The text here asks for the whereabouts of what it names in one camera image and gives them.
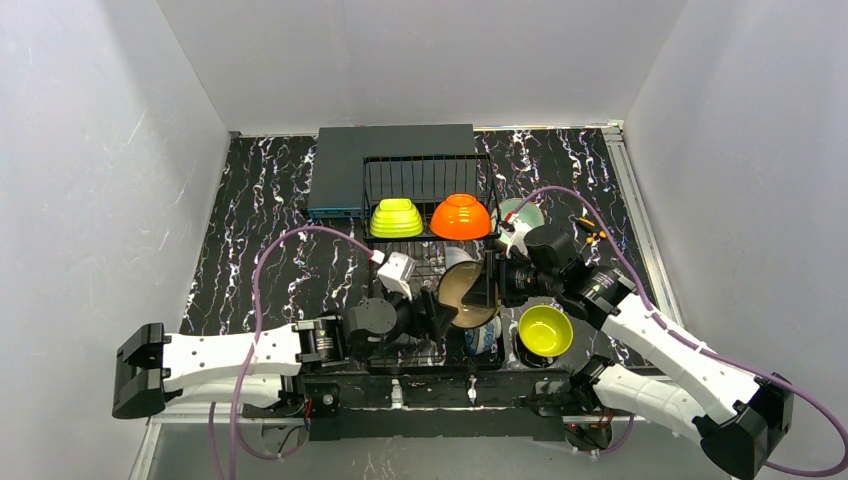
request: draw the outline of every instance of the orange bowl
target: orange bowl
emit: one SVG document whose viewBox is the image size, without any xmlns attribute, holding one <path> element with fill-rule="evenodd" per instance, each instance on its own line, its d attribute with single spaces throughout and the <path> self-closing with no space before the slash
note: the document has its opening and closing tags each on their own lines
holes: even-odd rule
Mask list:
<svg viewBox="0 0 848 480">
<path fill-rule="evenodd" d="M 448 240 L 476 240 L 488 235 L 492 225 L 482 203 L 467 193 L 454 193 L 436 207 L 430 228 Z"/>
</svg>

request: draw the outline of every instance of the black marble surface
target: black marble surface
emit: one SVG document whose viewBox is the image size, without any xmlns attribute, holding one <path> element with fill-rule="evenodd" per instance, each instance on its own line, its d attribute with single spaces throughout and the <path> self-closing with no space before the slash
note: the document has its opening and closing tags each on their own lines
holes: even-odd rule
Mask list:
<svg viewBox="0 0 848 480">
<path fill-rule="evenodd" d="M 502 199 L 520 197 L 545 185 L 576 189 L 604 215 L 627 260 L 647 280 L 601 130 L 488 131 L 475 132 L 475 138 L 477 151 L 489 153 L 494 160 Z M 283 232 L 307 223 L 300 209 L 306 207 L 309 195 L 316 143 L 317 136 L 233 140 L 181 333 L 223 335 L 252 329 L 251 278 L 256 261 L 265 246 Z M 586 244 L 586 234 L 574 224 L 575 218 L 585 214 L 579 202 L 564 195 L 550 195 L 537 204 L 548 223 L 573 232 L 575 245 L 590 261 L 620 265 L 606 242 L 599 246 Z M 362 237 L 357 220 L 325 220 L 318 224 Z M 261 279 L 265 328 L 358 304 L 367 292 L 367 261 L 362 254 L 352 252 L 347 242 L 320 234 L 302 235 L 299 241 L 286 242 L 271 256 Z M 507 338 L 514 339 L 521 311 L 523 308 L 501 312 Z M 611 356 L 625 365 L 645 364 L 637 353 L 585 323 L 575 321 L 573 326 L 574 342 L 560 357 L 559 365 L 579 367 L 593 353 Z M 511 352 L 509 363 L 518 363 Z"/>
</svg>

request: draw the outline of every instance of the white backdrop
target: white backdrop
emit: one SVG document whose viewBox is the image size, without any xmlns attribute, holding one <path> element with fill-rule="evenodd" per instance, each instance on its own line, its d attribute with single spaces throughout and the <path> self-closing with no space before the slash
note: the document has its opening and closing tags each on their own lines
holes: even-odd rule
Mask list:
<svg viewBox="0 0 848 480">
<path fill-rule="evenodd" d="M 623 119 L 685 0 L 159 0 L 227 129 Z"/>
<path fill-rule="evenodd" d="M 153 0 L 2 4 L 2 476 L 127 478 L 115 352 L 178 328 L 229 138 Z"/>
<path fill-rule="evenodd" d="M 844 2 L 690 1 L 625 124 L 689 329 L 843 422 L 846 23 Z M 772 460 L 821 469 L 841 452 L 796 400 Z"/>
</svg>

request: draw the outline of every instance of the black wire dish rack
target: black wire dish rack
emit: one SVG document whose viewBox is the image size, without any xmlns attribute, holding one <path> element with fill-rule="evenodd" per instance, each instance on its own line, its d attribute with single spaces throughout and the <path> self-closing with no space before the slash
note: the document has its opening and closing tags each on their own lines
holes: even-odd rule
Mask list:
<svg viewBox="0 0 848 480">
<path fill-rule="evenodd" d="M 501 211 L 495 184 L 492 161 L 487 154 L 421 155 L 404 157 L 367 157 L 363 167 L 362 228 L 365 242 L 378 248 L 388 257 L 400 252 L 415 260 L 410 280 L 413 292 L 421 288 L 436 291 L 439 280 L 447 270 L 447 247 L 457 247 L 475 261 L 482 261 L 483 252 L 494 248 L 500 236 Z M 483 238 L 473 241 L 452 241 L 435 235 L 430 220 L 436 207 L 449 195 L 467 193 L 486 207 L 494 216 L 494 228 Z M 380 238 L 370 232 L 371 213 L 380 201 L 387 198 L 408 198 L 424 222 L 424 231 L 414 237 Z M 379 288 L 377 269 L 369 266 L 371 283 L 369 296 Z M 402 335 L 391 345 L 377 349 L 369 359 L 372 373 L 436 373 L 497 370 L 505 360 L 502 334 L 492 350 L 478 355 L 468 353 L 466 330 L 454 326 L 443 338 L 410 337 Z"/>
</svg>

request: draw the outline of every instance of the lime green bowl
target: lime green bowl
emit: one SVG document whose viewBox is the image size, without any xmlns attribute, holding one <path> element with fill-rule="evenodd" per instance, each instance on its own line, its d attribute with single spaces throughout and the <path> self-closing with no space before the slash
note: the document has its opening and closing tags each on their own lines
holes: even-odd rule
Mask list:
<svg viewBox="0 0 848 480">
<path fill-rule="evenodd" d="M 374 211 L 370 228 L 379 238 L 414 237 L 424 231 L 424 222 L 410 199 L 386 198 Z"/>
<path fill-rule="evenodd" d="M 518 321 L 518 336 L 528 350 L 540 357 L 565 353 L 574 339 L 568 316 L 550 305 L 530 307 Z"/>
</svg>

